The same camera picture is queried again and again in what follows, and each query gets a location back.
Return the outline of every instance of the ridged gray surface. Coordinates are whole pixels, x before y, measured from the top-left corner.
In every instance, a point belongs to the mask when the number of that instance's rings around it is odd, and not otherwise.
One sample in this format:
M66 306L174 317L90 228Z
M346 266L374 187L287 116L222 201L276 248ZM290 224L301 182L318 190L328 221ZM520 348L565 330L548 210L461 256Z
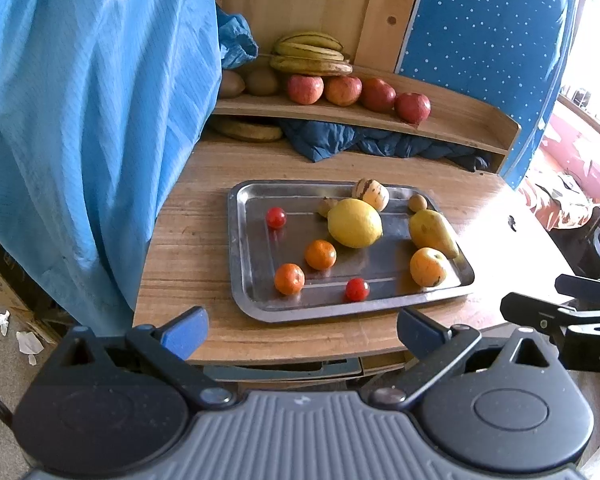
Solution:
M57 480L32 472L27 480ZM204 413L166 456L125 480L485 480L430 449L403 413L355 392L251 392ZM550 480L575 480L573 470Z

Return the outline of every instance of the wooden table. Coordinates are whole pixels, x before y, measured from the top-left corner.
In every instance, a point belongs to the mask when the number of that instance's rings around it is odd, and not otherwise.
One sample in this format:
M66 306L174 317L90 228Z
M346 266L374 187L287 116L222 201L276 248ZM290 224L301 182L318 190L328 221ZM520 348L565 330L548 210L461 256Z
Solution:
M135 324L162 325L193 305L209 315L206 342L192 363L283 364L403 349L397 311L288 324L251 319L234 303L229 282L227 192L247 179L380 182L429 193L459 235L475 270L475 291L422 309L445 326L486 328L503 322L500 300L516 291L562 302L554 280L571 273L551 238L496 174L469 173L444 160L340 153L313 164L286 140L250 144L208 132L196 145L164 204L144 266ZM514 232L509 215L516 221Z

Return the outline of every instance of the stainless steel tray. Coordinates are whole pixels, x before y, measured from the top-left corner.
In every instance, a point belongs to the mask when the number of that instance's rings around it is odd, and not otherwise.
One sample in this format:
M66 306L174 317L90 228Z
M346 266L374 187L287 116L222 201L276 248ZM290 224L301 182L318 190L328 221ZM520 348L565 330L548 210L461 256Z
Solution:
M426 193L414 187L388 186L390 200L380 213L382 237L371 247L350 249L331 238L327 221L315 211L323 197L349 198L353 182L308 180L248 180L228 196L229 267L234 300L248 316L276 323L298 319L342 316L386 308L429 303L469 293L474 270L460 255L448 262L447 277L435 288L420 288L411 278L409 261L416 251L408 229L407 201L419 193L429 208L438 210ZM286 225L273 231L265 215L271 207L287 214ZM316 238L336 247L331 269L313 270L304 260L305 247ZM299 294L282 296L273 285L276 269L286 263L304 270ZM356 276L368 281L366 301L350 303L344 297L347 282Z

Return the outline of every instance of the pink wall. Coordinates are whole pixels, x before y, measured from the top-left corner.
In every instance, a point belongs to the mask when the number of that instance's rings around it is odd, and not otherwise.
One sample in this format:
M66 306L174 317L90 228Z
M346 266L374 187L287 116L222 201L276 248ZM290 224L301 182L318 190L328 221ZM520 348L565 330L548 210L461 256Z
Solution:
M557 102L541 145L590 198L600 200L600 134Z

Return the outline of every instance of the blue polka dot curtain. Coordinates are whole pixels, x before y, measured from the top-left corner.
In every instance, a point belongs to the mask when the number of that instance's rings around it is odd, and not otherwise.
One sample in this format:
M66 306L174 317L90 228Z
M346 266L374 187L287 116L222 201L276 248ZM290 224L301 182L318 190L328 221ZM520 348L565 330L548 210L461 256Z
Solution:
M397 72L486 101L522 126L501 174L520 184L551 114L576 0L420 0Z

